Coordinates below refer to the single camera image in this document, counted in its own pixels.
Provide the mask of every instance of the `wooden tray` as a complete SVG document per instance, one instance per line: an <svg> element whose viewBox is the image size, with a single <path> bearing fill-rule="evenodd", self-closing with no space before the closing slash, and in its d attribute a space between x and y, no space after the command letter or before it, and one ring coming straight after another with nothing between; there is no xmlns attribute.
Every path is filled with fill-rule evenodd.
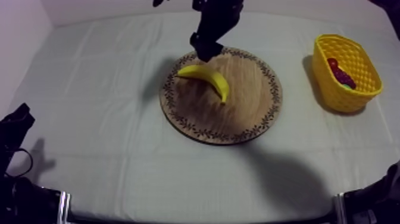
<svg viewBox="0 0 400 224"><path fill-rule="evenodd" d="M204 64L225 77L230 88L226 104L207 82L176 76L192 64ZM161 87L160 103L169 122L184 135L208 144L237 144L271 127L281 109L282 87L258 57L225 47L208 63L196 52L179 58Z"/></svg>

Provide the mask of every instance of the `plastic basket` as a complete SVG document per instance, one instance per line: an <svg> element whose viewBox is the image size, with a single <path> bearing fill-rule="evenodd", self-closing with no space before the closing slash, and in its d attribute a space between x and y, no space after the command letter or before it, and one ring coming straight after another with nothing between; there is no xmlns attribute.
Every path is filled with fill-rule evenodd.
<svg viewBox="0 0 400 224"><path fill-rule="evenodd" d="M334 77L328 58L352 77L356 88L348 89ZM315 40L312 69L326 105L345 113L362 109L381 93L383 85L367 53L360 44L339 35L321 35Z"/></svg>

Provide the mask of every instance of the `white sheet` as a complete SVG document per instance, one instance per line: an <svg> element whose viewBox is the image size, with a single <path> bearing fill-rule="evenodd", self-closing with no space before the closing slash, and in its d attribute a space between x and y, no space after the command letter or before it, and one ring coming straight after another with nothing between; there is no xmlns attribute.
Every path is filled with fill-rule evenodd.
<svg viewBox="0 0 400 224"><path fill-rule="evenodd" d="M274 126L246 145L212 147L178 133L159 106L173 61L189 52L197 13L122 17L61 27L35 57L10 111L37 118L23 147L44 152L39 185L72 193L72 209L153 222L300 219L329 197L367 186L399 160L400 43L372 30L244 13L221 43L265 60L283 87ZM363 44L385 91L356 116L324 110L307 76L313 41ZM21 166L16 157L10 172Z"/></svg>

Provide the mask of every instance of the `black cable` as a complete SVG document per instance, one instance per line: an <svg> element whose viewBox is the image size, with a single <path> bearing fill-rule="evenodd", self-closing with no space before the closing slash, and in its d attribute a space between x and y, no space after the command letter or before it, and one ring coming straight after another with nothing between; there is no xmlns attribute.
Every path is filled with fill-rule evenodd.
<svg viewBox="0 0 400 224"><path fill-rule="evenodd" d="M32 170L32 168L33 168L33 157L28 151L26 151L23 148L19 148L19 149L14 150L14 151L6 151L6 152L8 152L8 153L25 152L29 156L29 160L30 160L29 168L25 172L23 172L23 173L21 173L21 174L19 174L17 176L11 176L7 172L4 172L4 174L7 175L9 178L20 178L21 176L29 173Z"/></svg>

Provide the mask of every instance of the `yellow banana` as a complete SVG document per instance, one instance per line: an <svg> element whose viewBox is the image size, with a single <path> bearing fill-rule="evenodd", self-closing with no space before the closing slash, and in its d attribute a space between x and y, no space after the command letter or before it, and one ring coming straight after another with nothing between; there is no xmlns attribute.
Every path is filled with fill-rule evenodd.
<svg viewBox="0 0 400 224"><path fill-rule="evenodd" d="M221 73L205 66L187 66L178 71L178 77L201 79L212 84L221 95L222 103L226 102L229 94L229 85Z"/></svg>

